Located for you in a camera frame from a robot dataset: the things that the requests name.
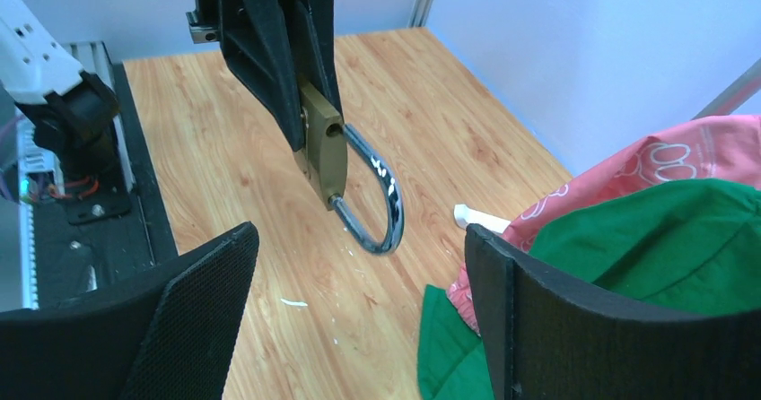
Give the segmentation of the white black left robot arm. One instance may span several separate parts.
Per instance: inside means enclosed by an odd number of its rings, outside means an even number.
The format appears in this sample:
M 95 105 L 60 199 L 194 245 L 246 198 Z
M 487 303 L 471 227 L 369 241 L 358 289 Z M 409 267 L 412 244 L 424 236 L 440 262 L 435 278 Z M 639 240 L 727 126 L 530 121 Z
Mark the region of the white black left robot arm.
M 262 103 L 294 152 L 306 145 L 299 81 L 340 104 L 334 0 L 196 0 L 188 28 L 216 42 L 232 74 Z M 95 176 L 118 164 L 114 91 L 86 71 L 22 0 L 1 0 L 1 81 L 64 171 Z

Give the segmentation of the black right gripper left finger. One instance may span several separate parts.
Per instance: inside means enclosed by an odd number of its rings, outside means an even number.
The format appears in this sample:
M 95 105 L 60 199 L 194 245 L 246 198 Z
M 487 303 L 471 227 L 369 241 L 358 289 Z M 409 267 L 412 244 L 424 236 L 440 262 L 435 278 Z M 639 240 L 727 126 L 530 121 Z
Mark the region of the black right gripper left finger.
M 3 313 L 2 398 L 220 398 L 258 247 L 244 222 L 109 288 Z

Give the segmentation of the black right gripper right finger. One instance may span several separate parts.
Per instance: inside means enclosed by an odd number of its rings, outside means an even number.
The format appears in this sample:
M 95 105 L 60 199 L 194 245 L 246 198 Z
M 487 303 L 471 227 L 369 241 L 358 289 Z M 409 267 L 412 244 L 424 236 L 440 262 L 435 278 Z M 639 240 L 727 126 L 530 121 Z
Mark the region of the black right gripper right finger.
M 479 224 L 465 259 L 497 399 L 757 399 L 760 314 L 702 317 L 566 274 Z

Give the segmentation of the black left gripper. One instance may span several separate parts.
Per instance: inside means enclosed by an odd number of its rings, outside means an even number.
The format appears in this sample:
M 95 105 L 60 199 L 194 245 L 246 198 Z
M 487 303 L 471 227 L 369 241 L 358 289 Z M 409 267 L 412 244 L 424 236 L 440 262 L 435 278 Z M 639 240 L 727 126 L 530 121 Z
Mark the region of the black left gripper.
M 304 146 L 293 56 L 278 0 L 195 0 L 186 12 L 195 44 L 220 41 L 233 75 L 276 120 L 293 152 Z M 291 36 L 298 74 L 343 111 L 337 84 L 334 0 L 295 0 Z

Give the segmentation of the large brass padlock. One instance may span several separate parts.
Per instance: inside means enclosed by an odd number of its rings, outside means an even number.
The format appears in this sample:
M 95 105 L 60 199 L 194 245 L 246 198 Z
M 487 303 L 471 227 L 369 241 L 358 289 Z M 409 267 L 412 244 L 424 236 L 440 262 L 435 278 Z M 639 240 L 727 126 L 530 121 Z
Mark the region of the large brass padlock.
M 321 203 L 336 213 L 362 248 L 374 255 L 395 251 L 403 238 L 405 212 L 400 184 L 392 169 L 313 84 L 302 80 L 298 89 L 304 146 L 294 158 L 304 177 Z M 365 229 L 345 199 L 349 151 L 359 156 L 380 184 L 387 211 L 386 232 L 381 240 Z

